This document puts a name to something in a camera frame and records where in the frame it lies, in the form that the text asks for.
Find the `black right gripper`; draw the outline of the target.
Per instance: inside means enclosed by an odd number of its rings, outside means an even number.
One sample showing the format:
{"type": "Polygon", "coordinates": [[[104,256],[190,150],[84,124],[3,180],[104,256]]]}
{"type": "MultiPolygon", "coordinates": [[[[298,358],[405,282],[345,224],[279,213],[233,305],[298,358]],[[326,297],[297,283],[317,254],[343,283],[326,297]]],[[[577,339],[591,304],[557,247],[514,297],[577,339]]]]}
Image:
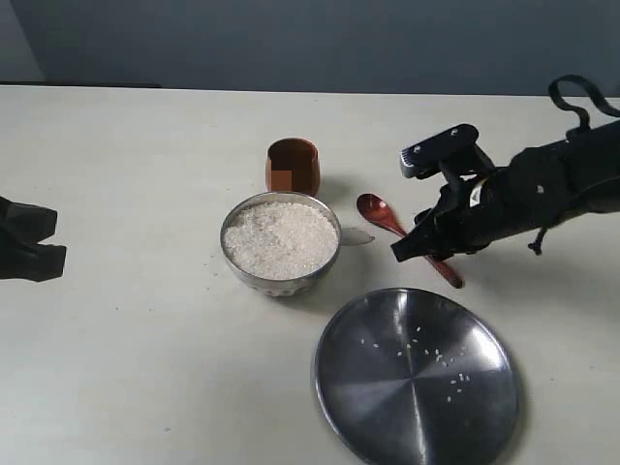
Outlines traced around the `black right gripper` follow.
{"type": "Polygon", "coordinates": [[[400,263],[438,261],[472,252],[509,236],[550,228],[575,197],[568,163],[570,144],[528,147],[505,167],[461,181],[450,203],[418,213],[410,234],[390,245],[400,263]]]}

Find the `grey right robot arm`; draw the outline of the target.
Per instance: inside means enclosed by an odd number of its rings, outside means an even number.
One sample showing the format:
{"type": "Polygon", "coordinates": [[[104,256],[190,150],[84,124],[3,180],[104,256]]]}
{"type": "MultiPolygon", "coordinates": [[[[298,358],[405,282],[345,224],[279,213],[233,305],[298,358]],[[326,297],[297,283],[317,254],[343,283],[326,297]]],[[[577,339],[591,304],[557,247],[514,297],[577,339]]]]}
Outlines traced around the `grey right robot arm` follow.
{"type": "Polygon", "coordinates": [[[478,147],[478,137],[476,127],[463,123],[402,151],[405,177],[440,173],[447,183],[437,204],[392,244],[398,261],[475,254],[529,231],[537,234],[529,247],[539,254],[548,230],[587,213],[618,211],[618,123],[527,147],[503,167],[478,147]]]}

